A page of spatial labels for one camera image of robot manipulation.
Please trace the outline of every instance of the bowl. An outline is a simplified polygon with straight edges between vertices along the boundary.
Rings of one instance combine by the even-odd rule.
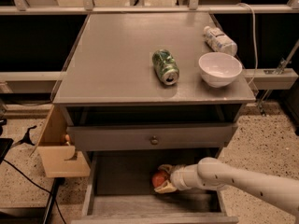
[[[203,55],[198,64],[202,79],[215,88],[231,84],[242,72],[242,64],[239,60],[221,52]]]

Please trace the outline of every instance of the white robotic arm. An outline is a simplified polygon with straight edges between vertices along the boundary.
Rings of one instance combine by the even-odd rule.
[[[299,217],[299,181],[237,169],[213,158],[188,166],[162,165],[160,169],[167,171],[170,178],[155,189],[157,192],[220,190],[230,185]]]

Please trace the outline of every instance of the silver can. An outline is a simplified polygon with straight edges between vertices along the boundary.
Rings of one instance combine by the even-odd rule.
[[[178,81],[179,70],[175,59],[167,49],[159,49],[152,55],[152,62],[158,78],[165,85],[173,85]]]

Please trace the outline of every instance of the drawer knob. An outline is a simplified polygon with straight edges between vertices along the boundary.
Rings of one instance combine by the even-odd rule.
[[[150,139],[150,143],[154,146],[158,145],[159,143],[159,140],[156,136],[152,136],[151,139]]]

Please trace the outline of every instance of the floor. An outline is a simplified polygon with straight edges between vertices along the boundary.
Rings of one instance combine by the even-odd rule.
[[[260,115],[255,104],[244,107],[234,138],[222,151],[220,159],[237,168],[299,180],[299,137],[294,133],[295,128],[279,103],[267,102],[264,108],[266,117]],[[39,108],[10,106],[6,113],[7,125],[1,137],[19,141],[27,128],[36,125],[36,129],[31,131],[31,139],[36,143],[49,109],[50,105]],[[38,151],[34,150],[34,147],[26,144],[14,147],[8,152],[6,160],[40,186],[50,189],[53,180],[45,177]],[[0,176],[0,208],[46,204],[48,194],[33,186],[4,162],[0,165]],[[86,187],[87,178],[67,178],[60,187],[57,202],[66,223],[80,218]],[[294,223],[293,216],[239,189],[228,188],[221,195],[228,215],[237,216],[241,224]],[[56,207],[50,223],[63,223]]]

